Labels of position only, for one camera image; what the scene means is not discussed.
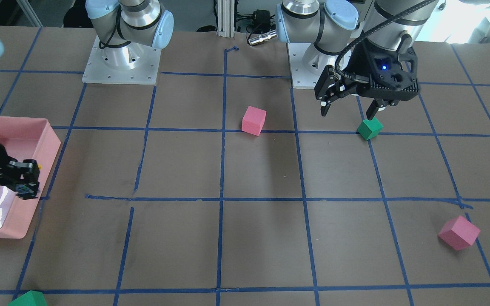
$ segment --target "table surface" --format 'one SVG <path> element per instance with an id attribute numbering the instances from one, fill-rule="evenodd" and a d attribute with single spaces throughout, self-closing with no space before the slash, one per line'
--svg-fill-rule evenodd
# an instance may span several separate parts
<path id="1" fill-rule="evenodd" d="M 0 240 L 0 305 L 490 305 L 490 45 L 417 42 L 422 94 L 364 141 L 369 99 L 321 118 L 279 42 L 177 32 L 154 87 L 83 84 L 93 29 L 0 37 L 0 116 L 62 140 L 26 238 Z M 482 230 L 460 252 L 437 237 L 458 215 Z"/>

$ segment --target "blue grid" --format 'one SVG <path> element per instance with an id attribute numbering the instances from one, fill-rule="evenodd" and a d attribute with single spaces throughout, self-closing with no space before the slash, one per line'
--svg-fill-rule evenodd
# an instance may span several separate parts
<path id="1" fill-rule="evenodd" d="M 24 67 L 26 65 L 27 60 L 29 59 L 29 56 L 31 55 L 31 51 L 35 47 L 35 43 L 37 42 L 37 39 L 39 37 L 39 34 L 41 32 L 41 29 L 37 31 L 37 34 L 35 36 L 35 39 L 33 40 L 33 43 L 31 44 L 31 47 L 27 53 L 27 56 L 25 57 L 25 60 L 22 63 L 22 66 L 20 70 L 0 70 L 0 72 L 16 72 L 17 76 L 14 80 L 14 83 L 12 84 L 11 88 L 9 89 L 9 92 L 3 101 L 2 106 L 0 107 L 0 115 L 8 102 L 9 97 L 12 94 L 13 89 L 15 88 L 16 83 L 19 80 L 19 77 L 21 74 L 29 74 L 29 73 L 34 73 L 34 74 L 82 74 L 82 71 L 40 71 L 40 70 L 24 70 Z M 224 50 L 224 73 L 223 74 L 189 74 L 189 73 L 178 73 L 178 72 L 161 72 L 161 74 L 169 74 L 169 75 L 197 75 L 197 76 L 216 76 L 216 77 L 223 77 L 224 78 L 224 87 L 223 87 L 223 127 L 222 129 L 194 129 L 194 128 L 150 128 L 150 120 L 151 120 L 151 115 L 152 115 L 152 110 L 154 107 L 154 101 L 155 101 L 155 95 L 156 95 L 156 87 L 153 89 L 152 93 L 152 99 L 151 99 L 151 105 L 150 105 L 150 110 L 148 113 L 148 120 L 146 123 L 145 128 L 135 128 L 135 127 L 88 127 L 88 126 L 74 126 L 74 122 L 76 120 L 76 116 L 78 114 L 78 111 L 80 109 L 80 104 L 82 102 L 82 99 L 84 97 L 84 92 L 86 90 L 87 85 L 85 84 L 82 88 L 80 98 L 78 100 L 78 103 L 76 105 L 74 115 L 72 117 L 72 120 L 70 122 L 69 126 L 56 126 L 54 128 L 56 129 L 63 129 L 67 130 L 66 134 L 66 139 L 64 140 L 64 143 L 62 145 L 62 149 L 60 152 L 60 155 L 58 156 L 56 166 L 54 167 L 54 173 L 53 176 L 50 180 L 49 186 L 47 188 L 47 195 L 45 197 L 41 198 L 41 203 L 39 205 L 39 219 L 37 221 L 37 224 L 35 226 L 35 231 L 33 233 L 33 238 L 31 239 L 31 243 L 26 255 L 25 262 L 22 267 L 22 271 L 18 280 L 18 283 L 16 285 L 15 290 L 0 290 L 0 295 L 13 295 L 14 298 L 16 298 L 18 295 L 23 294 L 27 292 L 28 290 L 22 289 L 22 282 L 25 277 L 25 273 L 29 264 L 29 260 L 31 259 L 31 252 L 33 251 L 35 241 L 37 238 L 37 233 L 39 230 L 39 225 L 41 223 L 42 219 L 42 214 L 43 214 L 43 207 L 45 205 L 45 201 L 49 199 L 52 187 L 54 185 L 54 181 L 56 180 L 56 176 L 58 174 L 58 170 L 60 169 L 60 165 L 62 163 L 62 158 L 63 155 L 66 151 L 66 147 L 68 145 L 68 140 L 69 137 L 72 133 L 73 130 L 144 130 L 145 136 L 144 136 L 144 148 L 142 151 L 142 158 L 140 165 L 138 166 L 138 172 L 137 172 L 137 178 L 136 178 L 136 184 L 134 186 L 134 190 L 137 190 L 138 184 L 140 183 L 140 175 L 141 175 L 141 170 L 142 170 L 142 161 L 144 159 L 144 154 L 146 150 L 146 143 L 148 141 L 148 132 L 151 130 L 165 130 L 165 131 L 179 131 L 179 132 L 221 132 L 222 133 L 222 151 L 221 151 L 221 173 L 220 173 L 220 197 L 219 198 L 117 198 L 117 197 L 107 197 L 107 196 L 94 196 L 94 195 L 87 195 L 86 198 L 93 199 L 93 200 L 125 200 L 125 201 L 196 201 L 196 200 L 204 200 L 204 201 L 219 201 L 220 203 L 220 210 L 219 210 L 219 233 L 218 233 L 218 256 L 217 256 L 217 286 L 216 288 L 203 288 L 203 289 L 121 289 L 121 281 L 124 275 L 124 268 L 125 268 L 125 263 L 126 263 L 126 256 L 128 253 L 128 243 L 130 240 L 130 234 L 131 234 L 131 229 L 132 229 L 132 222 L 133 222 L 133 217 L 134 217 L 134 208 L 131 207 L 130 209 L 130 216 L 128 219 L 128 227 L 126 230 L 126 238 L 125 238 L 125 243 L 124 243 L 124 249 L 122 251 L 122 258 L 121 258 L 121 264 L 120 264 L 120 269 L 119 269 L 119 276 L 117 280 L 117 286 L 115 289 L 103 289 L 103 290 L 76 290 L 76 289 L 70 289 L 70 290 L 42 290 L 44 294 L 113 294 L 114 295 L 114 303 L 113 305 L 116 306 L 118 304 L 118 299 L 119 296 L 122 294 L 169 294 L 169 293 L 183 293 L 183 294 L 192 294 L 192 293 L 205 293 L 205 294 L 216 294 L 216 306 L 219 306 L 220 304 L 220 293 L 222 292 L 285 292 L 285 291 L 313 291 L 315 293 L 315 302 L 316 305 L 319 306 L 319 292 L 320 291 L 352 291 L 352 290 L 406 290 L 408 293 L 408 298 L 410 300 L 410 305 L 413 306 L 413 297 L 411 293 L 411 289 L 441 289 L 441 288 L 479 288 L 479 287 L 490 287 L 490 283 L 424 283 L 424 284 L 410 284 L 407 275 L 406 275 L 406 270 L 405 270 L 405 265 L 402 259 L 402 255 L 400 252 L 400 247 L 398 244 L 397 240 L 397 234 L 396 230 L 394 228 L 393 220 L 391 217 L 390 209 L 388 206 L 389 201 L 436 201 L 436 202 L 445 202 L 449 204 L 454 204 L 454 205 L 459 205 L 461 208 L 467 208 L 467 209 L 473 209 L 472 206 L 464 204 L 463 201 L 467 202 L 480 202 L 480 201 L 485 201 L 485 202 L 490 202 L 490 199 L 488 198 L 461 198 L 459 195 L 459 191 L 457 188 L 457 185 L 455 183 L 455 180 L 453 178 L 453 175 L 451 173 L 451 168 L 449 165 L 449 162 L 447 161 L 447 158 L 445 157 L 445 153 L 443 151 L 443 148 L 441 146 L 441 143 L 439 141 L 439 137 L 490 137 L 490 134 L 442 134 L 442 133 L 437 133 L 434 125 L 432 124 L 432 121 L 430 120 L 430 116 L 428 115 L 428 110 L 426 108 L 426 104 L 424 103 L 422 96 L 420 96 L 420 101 L 422 103 L 422 106 L 424 108 L 425 114 L 427 115 L 430 127 L 432 128 L 432 133 L 393 133 L 393 132 L 382 132 L 380 134 L 385 134 L 385 135 L 401 135 L 401 136 L 426 136 L 426 137 L 435 137 L 436 141 L 438 143 L 438 147 L 441 151 L 441 154 L 444 158 L 444 162 L 447 166 L 447 170 L 451 176 L 451 181 L 453 183 L 453 187 L 455 188 L 455 193 L 456 197 L 455 198 L 420 198 L 420 197 L 415 197 L 415 198 L 388 198 L 385 196 L 385 191 L 383 190 L 383 183 L 381 180 L 381 175 L 379 174 L 379 167 L 377 167 L 377 161 L 375 157 L 375 151 L 373 149 L 373 145 L 371 141 L 368 141 L 369 143 L 369 148 L 370 148 L 370 153 L 371 157 L 373 160 L 373 164 L 375 166 L 376 170 L 376 176 L 377 180 L 379 183 L 379 190 L 381 191 L 381 198 L 308 198 L 305 194 L 305 181 L 304 181 L 304 176 L 303 176 L 303 167 L 302 167 L 302 158 L 301 158 L 301 148 L 299 145 L 299 136 L 300 134 L 316 134 L 316 133 L 322 133 L 322 134 L 356 134 L 356 132 L 351 132 L 351 131 L 322 131 L 322 130 L 298 130 L 298 125 L 297 125 L 297 117 L 296 117 L 296 108 L 294 105 L 294 96 L 293 96 L 293 91 L 291 91 L 291 103 L 292 103 L 292 114 L 293 114 L 293 119 L 294 119 L 294 130 L 263 130 L 264 133 L 294 133 L 296 137 L 296 146 L 297 146 L 297 153 L 298 153 L 298 165 L 299 165 L 299 171 L 300 171 L 300 179 L 301 179 L 301 187 L 302 187 L 302 197 L 301 198 L 226 198 L 224 197 L 224 145 L 225 145 L 225 134 L 226 133 L 237 133 L 241 132 L 240 130 L 226 130 L 225 124 L 226 124 L 226 81 L 228 77 L 237 77 L 237 78 L 289 78 L 288 76 L 247 76 L 247 75 L 230 75 L 227 74 L 227 53 L 231 52 L 233 50 L 238 50 L 237 47 L 231 48 L 229 50 Z M 490 87 L 490 85 L 487 84 L 474 84 L 468 74 L 468 71 L 466 70 L 463 62 L 459 58 L 459 55 L 457 54 L 456 50 L 453 48 L 453 51 L 455 52 L 455 55 L 457 56 L 457 59 L 459 60 L 463 70 L 465 71 L 465 74 L 467 75 L 470 83 L 434 83 L 434 82 L 422 82 L 422 84 L 426 85 L 454 85 L 454 86 L 471 86 L 474 88 L 474 91 L 476 95 L 478 95 L 478 99 L 480 103 L 482 104 L 482 107 L 484 107 L 484 111 L 486 112 L 488 118 L 490 119 L 490 114 L 488 112 L 487 107 L 485 106 L 484 102 L 482 101 L 482 98 L 480 97 L 480 94 L 477 91 L 477 87 Z M 360 105 L 360 99 L 357 98 L 357 103 L 359 106 L 359 111 L 361 114 L 361 117 L 364 118 L 364 114 L 362 112 L 362 107 Z M 317 280 L 316 280 L 316 270 L 315 270 L 315 260 L 313 256 L 313 246 L 311 244 L 311 231 L 309 229 L 309 217 L 308 217 L 308 207 L 307 203 L 311 201 L 376 201 L 376 202 L 383 202 L 385 205 L 385 211 L 387 213 L 387 218 L 389 221 L 389 225 L 391 228 L 391 233 L 393 235 L 393 241 L 395 244 L 395 248 L 397 251 L 397 255 L 400 261 L 400 266 L 402 269 L 402 275 L 403 275 L 403 280 L 404 283 L 403 285 L 374 285 L 374 286 L 318 286 L 317 285 Z M 222 234 L 223 234 L 223 202 L 224 201 L 302 201 L 304 205 L 304 213 L 305 213 L 305 225 L 306 225 L 306 231 L 307 231 L 307 238 L 308 238 L 308 248 L 309 248 L 309 254 L 310 254 L 310 260 L 311 260 L 311 271 L 312 271 L 312 277 L 313 277 L 313 286 L 301 286 L 301 287 L 240 287 L 240 288 L 231 288 L 231 289 L 225 289 L 221 287 L 221 275 L 222 275 Z M 465 213 L 467 219 L 470 221 L 470 217 L 468 213 Z M 482 256 L 482 259 L 484 260 L 484 264 L 486 266 L 486 270 L 488 271 L 488 274 L 490 276 L 490 266 L 488 264 L 487 258 L 484 254 L 483 248 L 479 242 L 479 240 L 476 240 L 479 252 Z"/>

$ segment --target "pink block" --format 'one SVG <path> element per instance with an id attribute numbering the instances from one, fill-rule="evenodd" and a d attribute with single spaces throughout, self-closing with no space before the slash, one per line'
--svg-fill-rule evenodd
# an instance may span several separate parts
<path id="1" fill-rule="evenodd" d="M 479 234 L 479 228 L 459 215 L 459 217 L 445 223 L 438 237 L 459 251 L 472 246 Z"/>
<path id="2" fill-rule="evenodd" d="M 256 107 L 249 106 L 243 120 L 241 121 L 241 130 L 253 135 L 260 135 L 264 122 L 266 121 L 266 111 Z"/>
<path id="3" fill-rule="evenodd" d="M 0 116 L 0 143 L 19 161 L 37 160 L 41 167 L 37 196 L 41 196 L 60 148 L 60 139 L 48 120 Z M 21 200 L 15 192 L 0 186 L 0 238 L 24 238 L 38 202 L 38 198 Z"/>

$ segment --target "green cube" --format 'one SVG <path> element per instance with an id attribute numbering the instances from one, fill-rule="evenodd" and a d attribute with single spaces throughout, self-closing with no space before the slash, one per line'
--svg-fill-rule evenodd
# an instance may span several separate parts
<path id="1" fill-rule="evenodd" d="M 9 303 L 9 306 L 47 306 L 45 297 L 39 291 L 28 291 L 16 300 Z"/>
<path id="2" fill-rule="evenodd" d="M 377 118 L 373 118 L 372 120 L 364 120 L 356 131 L 359 132 L 364 139 L 370 140 L 377 136 L 381 130 L 383 130 L 383 124 L 381 124 Z"/>

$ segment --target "cube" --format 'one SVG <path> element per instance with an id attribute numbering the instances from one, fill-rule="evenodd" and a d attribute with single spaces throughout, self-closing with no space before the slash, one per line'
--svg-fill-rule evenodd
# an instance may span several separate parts
<path id="1" fill-rule="evenodd" d="M 262 127 L 264 126 L 264 121 L 266 121 L 266 111 L 260 108 L 249 106 L 243 120 L 241 121 L 241 130 L 243 132 L 260 135 Z"/>
<path id="2" fill-rule="evenodd" d="M 383 124 L 377 120 L 377 118 L 373 118 L 372 120 L 364 120 L 358 130 L 356 130 L 364 139 L 370 140 L 373 137 L 377 136 L 379 132 L 383 130 Z"/>
<path id="3" fill-rule="evenodd" d="M 28 291 L 9 303 L 9 306 L 47 306 L 45 297 L 39 291 Z"/>
<path id="4" fill-rule="evenodd" d="M 459 251 L 472 246 L 479 234 L 479 228 L 459 215 L 459 217 L 445 223 L 438 237 Z"/>

